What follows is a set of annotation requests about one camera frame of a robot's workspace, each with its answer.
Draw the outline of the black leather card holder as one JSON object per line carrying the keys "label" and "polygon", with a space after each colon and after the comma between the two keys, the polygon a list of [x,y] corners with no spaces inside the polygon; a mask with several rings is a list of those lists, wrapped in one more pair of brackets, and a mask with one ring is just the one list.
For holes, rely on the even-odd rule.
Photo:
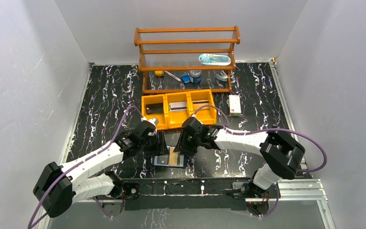
{"label": "black leather card holder", "polygon": [[174,152],[174,146],[167,146],[167,154],[153,157],[153,165],[158,167],[185,168],[186,156]]}

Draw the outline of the grey card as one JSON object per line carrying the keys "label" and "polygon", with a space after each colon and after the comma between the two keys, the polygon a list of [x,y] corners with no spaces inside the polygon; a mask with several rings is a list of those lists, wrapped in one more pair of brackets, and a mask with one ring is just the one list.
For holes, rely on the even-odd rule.
{"label": "grey card", "polygon": [[155,166],[161,166],[161,167],[169,167],[169,156],[163,155],[163,156],[155,156],[153,164]]}

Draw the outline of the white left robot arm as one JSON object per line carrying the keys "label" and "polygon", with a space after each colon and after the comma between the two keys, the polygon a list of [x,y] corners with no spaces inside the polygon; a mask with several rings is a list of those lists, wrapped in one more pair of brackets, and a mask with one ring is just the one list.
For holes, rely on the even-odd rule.
{"label": "white left robot arm", "polygon": [[141,119],[131,131],[120,133],[114,140],[83,157],[64,164],[47,164],[33,194],[41,202],[48,216],[55,218],[67,211],[73,203],[96,196],[122,198],[128,188],[114,173],[96,173],[139,153],[160,153],[157,118]]}

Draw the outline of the gold VIP card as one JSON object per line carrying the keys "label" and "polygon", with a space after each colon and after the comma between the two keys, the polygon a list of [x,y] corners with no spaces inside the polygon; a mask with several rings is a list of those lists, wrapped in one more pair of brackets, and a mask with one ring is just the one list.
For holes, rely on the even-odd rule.
{"label": "gold VIP card", "polygon": [[172,167],[183,167],[184,166],[184,155],[181,155],[180,153],[170,154],[169,164]]}

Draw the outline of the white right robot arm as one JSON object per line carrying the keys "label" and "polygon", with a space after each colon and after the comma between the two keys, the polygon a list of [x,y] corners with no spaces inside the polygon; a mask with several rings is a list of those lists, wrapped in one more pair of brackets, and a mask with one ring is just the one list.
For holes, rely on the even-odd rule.
{"label": "white right robot arm", "polygon": [[273,128],[251,133],[221,125],[207,126],[189,117],[182,124],[174,151],[191,155],[199,147],[238,150],[263,157],[265,164],[257,169],[249,183],[250,193],[256,198],[266,194],[268,188],[277,181],[294,179],[305,154],[305,148],[287,129]]}

